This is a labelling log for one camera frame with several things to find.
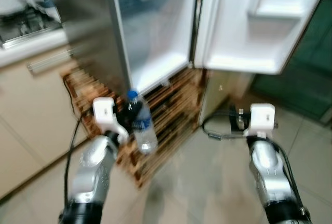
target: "countertop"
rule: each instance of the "countertop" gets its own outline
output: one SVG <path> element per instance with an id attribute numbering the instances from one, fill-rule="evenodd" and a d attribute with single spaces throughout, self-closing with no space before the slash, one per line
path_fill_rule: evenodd
<path id="1" fill-rule="evenodd" d="M 11 48 L 0 48 L 0 67 L 66 45 L 67 43 L 67 37 L 63 29 L 58 29 L 33 37 Z"/>

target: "blue bottle cap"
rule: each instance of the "blue bottle cap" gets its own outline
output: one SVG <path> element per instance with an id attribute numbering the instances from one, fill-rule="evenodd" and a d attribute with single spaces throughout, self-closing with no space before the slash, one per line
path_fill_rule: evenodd
<path id="1" fill-rule="evenodd" d="M 127 97 L 132 100 L 134 98 L 136 98 L 139 94 L 136 91 L 128 91 L 127 93 Z"/>

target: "black cable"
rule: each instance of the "black cable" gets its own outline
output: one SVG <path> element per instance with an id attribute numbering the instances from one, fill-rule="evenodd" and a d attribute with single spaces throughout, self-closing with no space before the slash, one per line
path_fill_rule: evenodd
<path id="1" fill-rule="evenodd" d="M 69 98 L 70 98 L 70 100 L 71 100 L 71 106 L 72 106 L 73 114 L 75 115 L 76 118 L 78 118 L 78 117 L 76 116 L 76 114 L 75 114 L 75 107 L 74 107 L 74 104 L 73 104 L 72 94 L 71 94 L 71 92 L 70 92 L 70 90 L 69 90 L 69 88 L 68 88 L 67 81 L 66 81 L 66 78 L 67 78 L 68 76 L 69 76 L 69 75 L 65 75 L 65 76 L 62 78 L 62 82 L 63 82 L 63 84 L 64 84 L 64 86 L 65 86 L 65 88 L 66 88 L 66 90 L 67 90 L 67 92 L 68 92 Z"/>
<path id="2" fill-rule="evenodd" d="M 213 133 L 211 133 L 211 132 L 206 131 L 206 129 L 205 129 L 205 125 L 206 125 L 206 123 L 207 123 L 209 120 L 211 120 L 212 118 L 217 117 L 217 116 L 245 117 L 245 116 L 247 116 L 247 115 L 248 115 L 248 114 L 230 113 L 230 112 L 228 112 L 228 111 L 218 110 L 218 111 L 215 111 L 214 113 L 212 113 L 211 115 L 207 116 L 207 118 L 204 119 L 204 121 L 203 121 L 201 127 L 202 127 L 203 132 L 204 132 L 207 136 L 209 136 L 209 137 L 214 137 L 214 138 L 216 138 L 216 137 L 221 138 L 221 137 L 222 137 L 221 134 L 216 134 L 216 133 L 213 134 Z"/>
<path id="3" fill-rule="evenodd" d="M 84 116 L 84 114 L 82 114 L 79 117 L 79 119 L 77 120 L 75 129 L 74 129 L 74 133 L 73 133 L 70 145 L 69 145 L 68 154 L 67 154 L 67 163 L 66 163 L 66 169 L 65 169 L 65 172 L 64 172 L 64 182 L 63 182 L 63 188 L 64 188 L 64 209 L 66 208 L 66 205 L 68 203 L 68 172 L 69 172 L 69 166 L 70 166 L 70 163 L 71 163 L 71 156 L 72 156 L 72 152 L 73 152 L 73 149 L 74 149 L 74 142 L 75 142 L 77 130 L 78 130 L 79 124 L 82 121 L 83 116 Z"/>
<path id="4" fill-rule="evenodd" d="M 230 112 L 227 112 L 227 111 L 221 111 L 221 110 L 219 110 L 219 111 L 216 111 L 216 112 L 212 113 L 211 115 L 207 116 L 207 118 L 204 119 L 204 121 L 203 121 L 201 127 L 202 127 L 203 132 L 204 132 L 206 135 L 208 135 L 209 137 L 210 137 L 210 136 L 211 136 L 211 137 L 220 137 L 220 138 L 222 137 L 221 134 L 213 134 L 213 133 L 211 133 L 211 132 L 207 132 L 206 129 L 205 129 L 205 125 L 206 125 L 206 123 L 207 123 L 209 120 L 211 120 L 212 118 L 215 118 L 215 117 L 217 117 L 217 116 L 233 116 L 233 117 L 240 117 L 240 116 L 243 116 L 243 114 L 230 113 Z M 287 156 L 286 152 L 285 152 L 284 149 L 283 149 L 280 145 L 278 145 L 276 142 L 274 142 L 274 141 L 272 141 L 272 140 L 270 140 L 270 139 L 268 139 L 268 138 L 265 138 L 264 141 L 267 141 L 267 142 L 269 142 L 270 144 L 272 144 L 272 145 L 276 148 L 276 150 L 277 150 L 279 153 L 281 153 L 281 155 L 283 156 L 283 158 L 284 158 L 284 160 L 285 160 L 285 163 L 286 163 L 287 170 L 288 170 L 288 175 L 289 175 L 289 177 L 287 177 L 287 178 L 288 178 L 288 180 L 290 179 L 290 183 L 291 183 L 291 185 L 292 185 L 292 189 L 293 189 L 293 192 L 294 192 L 294 194 L 295 194 L 296 200 L 298 201 L 298 204 L 299 204 L 300 208 L 306 209 L 306 208 L 304 207 L 304 205 L 303 205 L 303 202 L 302 202 L 302 199 L 301 199 L 300 193 L 299 193 L 299 191 L 298 191 L 298 188 L 297 188 L 297 185 L 296 185 L 296 182 L 295 182 L 295 179 L 294 179 L 293 171 L 292 171 L 292 168 L 291 168 L 291 165 L 290 165 L 290 162 L 289 162 L 289 160 L 288 160 L 288 156 Z"/>

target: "bottle label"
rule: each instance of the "bottle label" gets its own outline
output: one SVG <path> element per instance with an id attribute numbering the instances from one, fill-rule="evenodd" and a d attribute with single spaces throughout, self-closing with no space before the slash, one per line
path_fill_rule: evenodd
<path id="1" fill-rule="evenodd" d="M 132 127 L 135 130 L 144 131 L 144 130 L 148 129 L 151 126 L 151 122 L 152 122 L 151 117 L 148 118 L 148 119 L 144 119 L 144 120 L 135 120 L 132 123 Z"/>

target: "wooden rack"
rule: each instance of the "wooden rack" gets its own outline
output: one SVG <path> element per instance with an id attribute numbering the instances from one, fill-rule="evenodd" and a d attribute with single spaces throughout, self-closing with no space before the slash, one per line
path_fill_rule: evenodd
<path id="1" fill-rule="evenodd" d="M 68 86 L 76 110 L 87 111 L 96 97 L 112 97 L 123 107 L 124 99 L 79 68 L 61 74 Z M 133 135 L 119 151 L 117 164 L 128 172 L 138 187 L 152 178 L 157 168 L 175 153 L 177 148 L 198 127 L 206 71 L 184 69 L 169 80 L 168 86 L 159 86 L 146 94 L 158 139 L 158 149 L 151 155 L 141 154 Z M 89 137 L 100 134 L 94 117 L 87 114 L 82 122 Z"/>

